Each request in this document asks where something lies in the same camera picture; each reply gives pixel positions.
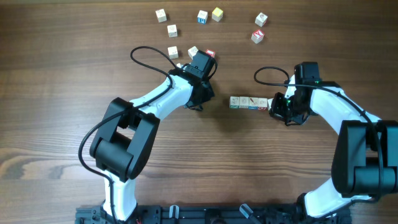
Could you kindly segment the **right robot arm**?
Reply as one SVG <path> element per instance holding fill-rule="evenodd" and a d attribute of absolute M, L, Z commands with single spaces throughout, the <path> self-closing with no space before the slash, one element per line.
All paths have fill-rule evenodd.
<path fill-rule="evenodd" d="M 338 134 L 331 177 L 298 198 L 293 221 L 340 222 L 352 204 L 397 193 L 397 121 L 368 113 L 337 83 L 322 80 L 316 62 L 296 65 L 283 86 L 269 109 L 273 118 L 291 126 L 319 115 Z"/>

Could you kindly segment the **wooden block plain back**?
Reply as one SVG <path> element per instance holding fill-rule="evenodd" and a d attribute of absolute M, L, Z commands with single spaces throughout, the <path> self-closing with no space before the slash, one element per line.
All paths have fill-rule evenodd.
<path fill-rule="evenodd" d="M 247 97 L 247 96 L 239 97 L 239 108 L 243 108 L 243 109 L 249 108 L 249 97 Z"/>

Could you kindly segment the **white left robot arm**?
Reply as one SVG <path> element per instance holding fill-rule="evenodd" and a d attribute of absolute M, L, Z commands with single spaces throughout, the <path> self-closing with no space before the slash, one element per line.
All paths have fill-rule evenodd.
<path fill-rule="evenodd" d="M 90 156 L 94 173 L 104 177 L 106 198 L 101 208 L 113 223 L 125 223 L 137 208 L 135 179 L 149 160 L 160 122 L 179 107 L 201 111 L 214 97 L 210 79 L 218 64 L 199 50 L 190 63 L 174 65 L 165 80 L 135 100 L 115 98 L 92 130 Z"/>

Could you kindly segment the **wooden block blue D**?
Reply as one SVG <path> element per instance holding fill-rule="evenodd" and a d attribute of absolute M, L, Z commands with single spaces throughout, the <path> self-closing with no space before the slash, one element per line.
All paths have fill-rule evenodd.
<path fill-rule="evenodd" d="M 267 98 L 258 98 L 258 110 L 266 110 L 268 108 Z"/>

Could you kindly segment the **wooden block yellow top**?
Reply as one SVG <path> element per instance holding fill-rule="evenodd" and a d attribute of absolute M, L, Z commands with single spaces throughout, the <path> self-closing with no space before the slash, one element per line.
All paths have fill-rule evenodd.
<path fill-rule="evenodd" d="M 201 24 L 206 24 L 208 18 L 208 12 L 199 10 L 198 15 L 197 15 L 197 22 Z"/>

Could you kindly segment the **wooden block red 9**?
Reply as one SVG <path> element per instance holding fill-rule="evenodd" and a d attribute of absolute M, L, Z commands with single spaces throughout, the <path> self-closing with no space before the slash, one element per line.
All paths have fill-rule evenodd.
<path fill-rule="evenodd" d="M 260 12 L 255 19 L 255 24 L 259 27 L 263 27 L 264 24 L 267 22 L 268 16 L 262 12 Z"/>

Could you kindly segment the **wooden block red X top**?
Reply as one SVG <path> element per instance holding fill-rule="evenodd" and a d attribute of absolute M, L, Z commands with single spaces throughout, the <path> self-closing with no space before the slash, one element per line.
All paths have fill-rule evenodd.
<path fill-rule="evenodd" d="M 251 40 L 255 44 L 258 44 L 264 39 L 264 36 L 265 36 L 265 33 L 262 30 L 258 29 L 252 33 Z"/>

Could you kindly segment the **wooden block green top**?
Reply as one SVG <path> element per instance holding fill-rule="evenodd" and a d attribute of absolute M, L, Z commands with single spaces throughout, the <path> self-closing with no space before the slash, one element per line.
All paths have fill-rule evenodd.
<path fill-rule="evenodd" d="M 272 108 L 272 102 L 273 102 L 273 99 L 272 99 L 272 98 L 269 98 L 269 99 L 267 100 L 267 103 L 268 103 L 267 109 L 268 109 L 269 111 L 270 111 L 271 108 Z"/>

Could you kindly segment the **wooden block red side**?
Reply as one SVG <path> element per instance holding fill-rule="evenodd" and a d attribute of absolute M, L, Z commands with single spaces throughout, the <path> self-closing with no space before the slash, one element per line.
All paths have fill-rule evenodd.
<path fill-rule="evenodd" d="M 167 50 L 168 50 L 170 59 L 178 58 L 178 48 L 176 46 L 171 46 Z"/>

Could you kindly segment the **wooden block green side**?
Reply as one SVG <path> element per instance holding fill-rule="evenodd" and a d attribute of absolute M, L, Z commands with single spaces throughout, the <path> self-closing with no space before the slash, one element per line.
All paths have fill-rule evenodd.
<path fill-rule="evenodd" d="M 229 99 L 229 107 L 231 109 L 238 109 L 240 105 L 240 97 L 238 96 L 231 96 Z"/>

